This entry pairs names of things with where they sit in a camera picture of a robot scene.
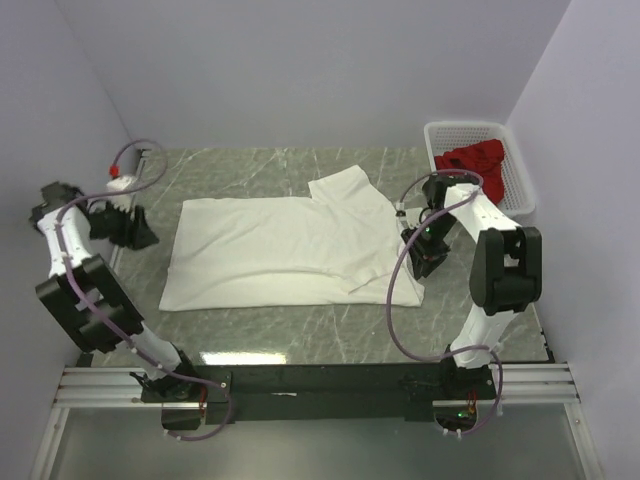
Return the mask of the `white t shirt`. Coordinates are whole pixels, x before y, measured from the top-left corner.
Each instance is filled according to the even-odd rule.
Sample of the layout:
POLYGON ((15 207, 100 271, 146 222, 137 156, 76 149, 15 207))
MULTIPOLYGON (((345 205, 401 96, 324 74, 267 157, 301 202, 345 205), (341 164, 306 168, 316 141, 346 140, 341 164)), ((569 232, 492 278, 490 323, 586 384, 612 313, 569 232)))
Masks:
POLYGON ((392 203, 352 166, 307 197, 201 198, 182 205, 159 308, 418 307, 392 203))

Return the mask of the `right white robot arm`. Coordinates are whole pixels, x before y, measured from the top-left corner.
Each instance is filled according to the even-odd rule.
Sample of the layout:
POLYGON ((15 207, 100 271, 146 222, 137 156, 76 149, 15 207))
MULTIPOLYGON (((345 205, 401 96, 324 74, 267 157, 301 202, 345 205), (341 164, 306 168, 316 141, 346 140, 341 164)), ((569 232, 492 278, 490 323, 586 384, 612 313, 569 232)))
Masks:
POLYGON ((445 237, 460 224, 474 241, 469 270, 472 306, 443 355, 439 374, 444 395, 460 399, 474 386, 475 372, 488 366, 507 326, 542 293, 542 235, 504 214, 483 192, 477 173, 445 169, 422 178, 425 213, 405 226, 400 261, 410 260, 413 277, 432 274, 449 255, 445 237))

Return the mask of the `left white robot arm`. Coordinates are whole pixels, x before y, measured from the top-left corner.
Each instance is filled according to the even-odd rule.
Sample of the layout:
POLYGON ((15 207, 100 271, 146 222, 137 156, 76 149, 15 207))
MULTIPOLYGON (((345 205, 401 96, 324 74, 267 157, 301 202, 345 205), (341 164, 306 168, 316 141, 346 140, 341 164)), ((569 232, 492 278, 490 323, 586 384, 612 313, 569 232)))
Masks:
POLYGON ((51 260, 47 280, 35 289, 41 303, 83 352, 127 352, 145 371, 136 378, 144 388, 179 402, 193 399, 200 378, 192 362, 146 326, 113 269, 91 249, 94 240, 133 251, 158 244, 144 207, 125 192, 98 198, 61 182, 41 195, 29 218, 51 260))

